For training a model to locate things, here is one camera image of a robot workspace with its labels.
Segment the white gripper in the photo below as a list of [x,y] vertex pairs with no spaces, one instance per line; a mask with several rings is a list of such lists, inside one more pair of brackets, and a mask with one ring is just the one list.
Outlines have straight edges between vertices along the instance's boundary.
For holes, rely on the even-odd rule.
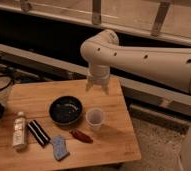
[[108,82],[110,78],[110,67],[104,65],[90,64],[88,67],[87,79],[89,82],[86,83],[86,91],[89,91],[93,84],[103,85],[105,93],[109,93]]

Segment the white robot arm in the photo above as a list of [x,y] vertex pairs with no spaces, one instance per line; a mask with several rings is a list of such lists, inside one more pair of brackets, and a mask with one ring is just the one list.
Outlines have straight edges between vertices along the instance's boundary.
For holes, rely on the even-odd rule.
[[[114,67],[191,95],[191,48],[121,46],[117,34],[106,29],[86,39],[80,53],[88,62],[88,86],[107,86]],[[175,171],[191,171],[191,126]]]

